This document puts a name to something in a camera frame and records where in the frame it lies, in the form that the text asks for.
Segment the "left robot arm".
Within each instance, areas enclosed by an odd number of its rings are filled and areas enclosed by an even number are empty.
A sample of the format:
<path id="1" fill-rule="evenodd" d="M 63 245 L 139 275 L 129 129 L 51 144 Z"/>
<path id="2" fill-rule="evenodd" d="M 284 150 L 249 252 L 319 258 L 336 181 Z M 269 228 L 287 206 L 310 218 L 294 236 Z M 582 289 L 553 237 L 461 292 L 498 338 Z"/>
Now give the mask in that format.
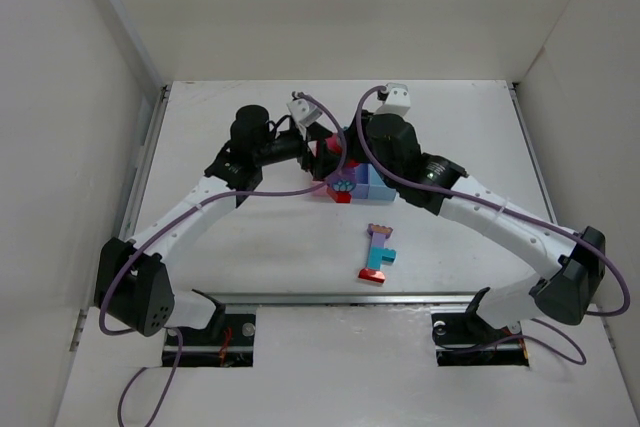
<path id="1" fill-rule="evenodd" d="M 188 194 L 148 228 L 127 240 L 112 238 L 102 247 L 94 303 L 104 334 L 116 333 L 107 326 L 108 317 L 123 323 L 122 334 L 145 337 L 162 329 L 205 332 L 218 327 L 223 316 L 219 301 L 198 290 L 173 287 L 181 256 L 248 197 L 261 196 L 264 166 L 297 159 L 307 171 L 327 167 L 336 173 L 346 161 L 344 155 L 332 160 L 312 156 L 310 141 L 332 134 L 317 122 L 330 114 L 324 105 L 297 93 L 288 109 L 289 127 L 280 131 L 264 107 L 241 107 L 228 141 Z"/>

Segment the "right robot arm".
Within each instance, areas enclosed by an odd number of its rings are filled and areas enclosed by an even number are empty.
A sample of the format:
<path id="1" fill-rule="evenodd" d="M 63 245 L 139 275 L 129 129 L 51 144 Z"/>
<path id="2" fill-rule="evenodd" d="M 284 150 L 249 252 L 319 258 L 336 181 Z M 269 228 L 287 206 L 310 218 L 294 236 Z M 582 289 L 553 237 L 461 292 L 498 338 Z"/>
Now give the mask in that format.
<path id="1" fill-rule="evenodd" d="M 601 231 L 545 223 L 492 193 L 460 165 L 422 152 L 413 126 L 399 115 L 361 112 L 346 136 L 350 153 L 374 158 L 383 182 L 405 202 L 476 231 L 533 269 L 523 280 L 476 293 L 465 313 L 474 333 L 539 315 L 581 323 L 605 273 Z"/>

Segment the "teal red purple lego stack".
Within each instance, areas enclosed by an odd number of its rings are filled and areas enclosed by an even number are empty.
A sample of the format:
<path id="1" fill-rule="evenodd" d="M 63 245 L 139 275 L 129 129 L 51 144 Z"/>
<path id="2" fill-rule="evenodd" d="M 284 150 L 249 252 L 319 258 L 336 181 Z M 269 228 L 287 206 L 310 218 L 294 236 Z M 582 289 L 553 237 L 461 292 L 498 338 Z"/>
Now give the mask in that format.
<path id="1" fill-rule="evenodd" d="M 338 157 L 341 156 L 343 149 L 337 134 L 333 134 L 326 141 L 326 146 L 329 152 Z M 352 191 L 357 187 L 356 169 L 358 166 L 358 162 L 347 159 L 338 173 L 331 176 L 327 182 L 326 192 L 336 203 L 351 202 Z"/>

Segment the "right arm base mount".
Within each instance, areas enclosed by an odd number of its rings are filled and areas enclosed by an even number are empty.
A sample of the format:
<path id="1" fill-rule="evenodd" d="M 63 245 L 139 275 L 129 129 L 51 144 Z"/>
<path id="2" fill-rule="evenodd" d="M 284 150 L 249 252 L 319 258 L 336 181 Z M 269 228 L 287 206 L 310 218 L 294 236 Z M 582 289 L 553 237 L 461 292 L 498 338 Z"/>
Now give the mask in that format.
<path id="1" fill-rule="evenodd" d="M 431 322 L 439 367 L 529 366 L 520 326 L 494 329 L 464 312 L 432 313 Z"/>

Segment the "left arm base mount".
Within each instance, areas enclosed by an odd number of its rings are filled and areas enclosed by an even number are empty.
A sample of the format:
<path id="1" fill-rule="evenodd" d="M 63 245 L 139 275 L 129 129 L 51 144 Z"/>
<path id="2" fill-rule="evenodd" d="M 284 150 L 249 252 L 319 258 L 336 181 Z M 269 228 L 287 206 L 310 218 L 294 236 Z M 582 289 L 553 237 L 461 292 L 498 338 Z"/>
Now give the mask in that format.
<path id="1" fill-rule="evenodd" d="M 178 354 L 178 338 L 165 336 L 161 354 L 163 367 L 171 367 L 179 357 L 178 367 L 248 368 L 254 363 L 256 312 L 232 310 L 227 313 L 220 330 L 210 335 L 204 331 L 180 327 L 183 344 Z"/>

